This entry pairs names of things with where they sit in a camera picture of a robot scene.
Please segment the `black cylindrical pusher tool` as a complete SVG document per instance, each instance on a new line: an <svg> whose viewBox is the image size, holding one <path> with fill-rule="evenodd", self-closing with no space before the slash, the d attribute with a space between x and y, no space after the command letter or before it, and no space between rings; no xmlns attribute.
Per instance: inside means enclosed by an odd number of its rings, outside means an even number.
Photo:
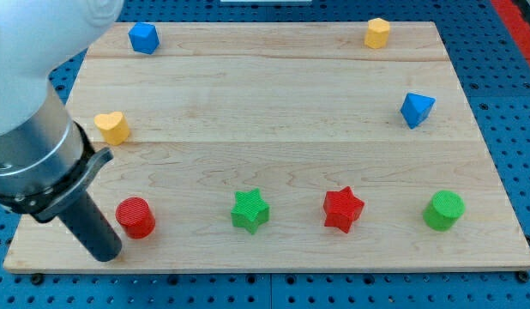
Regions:
<svg viewBox="0 0 530 309"><path fill-rule="evenodd" d="M120 253L121 239L86 192L58 218L97 261L111 261Z"/></svg>

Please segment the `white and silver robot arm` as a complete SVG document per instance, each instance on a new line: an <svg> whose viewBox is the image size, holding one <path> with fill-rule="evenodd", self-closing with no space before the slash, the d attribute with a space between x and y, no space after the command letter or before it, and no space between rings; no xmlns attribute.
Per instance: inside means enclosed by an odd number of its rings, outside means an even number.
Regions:
<svg viewBox="0 0 530 309"><path fill-rule="evenodd" d="M112 160L95 150L49 75L117 20L118 0L0 0L0 204L40 223L59 218L98 261L122 242L87 188Z"/></svg>

